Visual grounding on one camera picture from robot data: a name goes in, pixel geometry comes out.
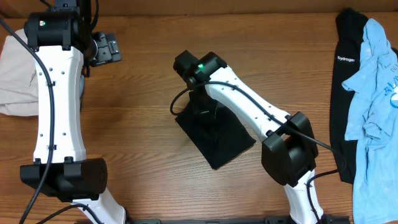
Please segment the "black t-shirt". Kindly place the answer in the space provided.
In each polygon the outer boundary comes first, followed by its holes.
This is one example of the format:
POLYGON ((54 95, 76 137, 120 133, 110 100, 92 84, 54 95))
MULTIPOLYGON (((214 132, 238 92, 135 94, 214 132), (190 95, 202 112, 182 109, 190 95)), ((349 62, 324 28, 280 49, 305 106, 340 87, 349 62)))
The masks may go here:
POLYGON ((191 131, 188 127, 190 124, 188 107, 189 102, 177 114, 175 120, 196 145, 212 169, 219 169, 256 143, 256 140, 247 132, 237 116, 219 103, 217 115, 223 123, 222 129, 191 131))

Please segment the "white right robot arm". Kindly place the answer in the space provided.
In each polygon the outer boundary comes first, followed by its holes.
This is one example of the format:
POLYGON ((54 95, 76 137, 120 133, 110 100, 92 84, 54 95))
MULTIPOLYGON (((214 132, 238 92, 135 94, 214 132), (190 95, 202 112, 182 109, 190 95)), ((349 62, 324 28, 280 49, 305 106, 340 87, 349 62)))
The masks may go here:
POLYGON ((176 57, 174 70, 191 90, 204 90, 256 134, 262 143, 263 168, 286 192, 289 221, 321 223, 323 209, 310 185, 318 148, 309 119, 301 112, 290 115, 267 102, 213 52, 198 59, 186 50, 176 57))

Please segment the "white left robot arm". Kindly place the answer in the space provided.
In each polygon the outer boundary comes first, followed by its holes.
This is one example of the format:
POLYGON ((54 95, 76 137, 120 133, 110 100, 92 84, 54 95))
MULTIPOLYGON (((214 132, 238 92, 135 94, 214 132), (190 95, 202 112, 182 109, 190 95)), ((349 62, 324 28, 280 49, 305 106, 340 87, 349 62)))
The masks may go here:
POLYGON ((21 181, 78 207, 93 223, 127 223, 126 209, 107 189, 105 160, 87 158, 81 135, 81 72, 98 52, 91 11, 55 6, 32 13, 24 30, 38 73, 39 126, 34 162, 20 168, 21 181))

